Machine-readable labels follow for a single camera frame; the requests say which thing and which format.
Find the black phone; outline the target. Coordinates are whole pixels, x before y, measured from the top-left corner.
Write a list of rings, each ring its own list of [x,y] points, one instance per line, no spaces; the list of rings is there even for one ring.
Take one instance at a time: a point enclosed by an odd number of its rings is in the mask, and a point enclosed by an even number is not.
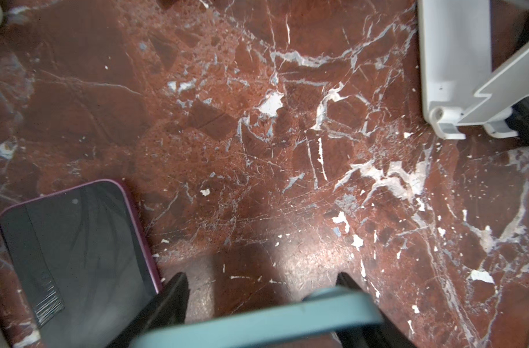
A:
[[[316,291],[298,303],[150,330],[133,339],[129,346],[260,347],[382,323],[380,310],[369,294],[332,287]]]

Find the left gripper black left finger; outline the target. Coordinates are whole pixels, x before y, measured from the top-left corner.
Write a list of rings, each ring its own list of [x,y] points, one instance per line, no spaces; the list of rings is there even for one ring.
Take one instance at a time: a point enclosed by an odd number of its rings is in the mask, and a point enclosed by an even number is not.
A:
[[[107,347],[128,347],[142,333],[183,324],[189,297],[187,274],[179,272]]]

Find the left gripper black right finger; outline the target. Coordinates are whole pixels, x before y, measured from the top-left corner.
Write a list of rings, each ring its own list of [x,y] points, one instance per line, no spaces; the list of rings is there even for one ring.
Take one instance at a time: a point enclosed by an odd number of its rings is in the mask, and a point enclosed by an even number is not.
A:
[[[333,314],[343,347],[415,346],[348,273],[339,273],[336,285]]]

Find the white silver phone stand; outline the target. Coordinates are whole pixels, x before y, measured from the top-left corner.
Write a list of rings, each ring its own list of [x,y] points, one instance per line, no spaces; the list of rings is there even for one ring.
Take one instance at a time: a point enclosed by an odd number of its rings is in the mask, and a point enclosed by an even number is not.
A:
[[[529,11],[529,1],[514,1]],[[506,120],[529,101],[529,22],[525,41],[492,67],[489,1],[419,1],[423,117],[435,134],[463,140],[461,127],[481,126],[489,136],[518,136]]]

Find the phone with white edge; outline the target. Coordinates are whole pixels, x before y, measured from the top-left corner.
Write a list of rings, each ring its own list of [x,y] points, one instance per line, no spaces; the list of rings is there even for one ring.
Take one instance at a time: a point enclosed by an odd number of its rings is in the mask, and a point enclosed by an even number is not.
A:
[[[46,347],[105,347],[161,291],[134,200],[119,182],[9,207],[0,232]]]

